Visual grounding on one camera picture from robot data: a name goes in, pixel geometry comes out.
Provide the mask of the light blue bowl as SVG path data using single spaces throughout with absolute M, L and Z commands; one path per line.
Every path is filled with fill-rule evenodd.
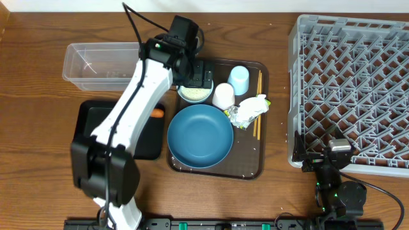
M 212 91 L 213 88 L 186 88 L 184 86 L 178 88 L 179 96 L 191 104 L 204 102 L 211 95 Z

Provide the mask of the orange carrot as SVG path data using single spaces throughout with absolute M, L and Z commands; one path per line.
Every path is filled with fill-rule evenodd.
M 150 117 L 152 118 L 163 118 L 164 117 L 164 111 L 162 109 L 155 108 L 152 110 Z

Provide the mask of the dark blue plate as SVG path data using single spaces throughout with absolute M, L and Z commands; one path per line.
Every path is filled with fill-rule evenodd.
M 181 164 L 206 169 L 222 162 L 229 154 L 234 131 L 228 117 L 206 104 L 188 106 L 171 120 L 167 145 Z

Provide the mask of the pile of rice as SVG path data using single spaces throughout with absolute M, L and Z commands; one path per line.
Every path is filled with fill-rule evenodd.
M 210 89 L 181 87 L 180 93 L 187 100 L 198 101 L 206 98 L 210 94 Z

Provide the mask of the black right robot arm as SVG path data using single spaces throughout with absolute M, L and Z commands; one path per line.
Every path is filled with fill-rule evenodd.
M 340 170 L 350 163 L 355 147 L 340 129 L 320 153 L 308 153 L 302 136 L 295 132 L 292 159 L 302 163 L 304 173 L 316 175 L 315 200 L 323 214 L 303 224 L 304 229 L 357 229 L 356 219 L 363 215 L 366 187 L 356 181 L 343 181 Z

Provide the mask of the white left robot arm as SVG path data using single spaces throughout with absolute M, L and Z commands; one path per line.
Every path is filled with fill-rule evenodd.
M 196 60 L 204 42 L 203 30 L 193 20 L 175 16 L 166 33 L 139 44 L 134 75 L 108 116 L 89 137 L 73 138 L 73 183 L 100 205 L 92 229 L 138 228 L 142 214 L 134 199 L 139 183 L 137 141 L 172 86 L 212 86 L 206 65 Z

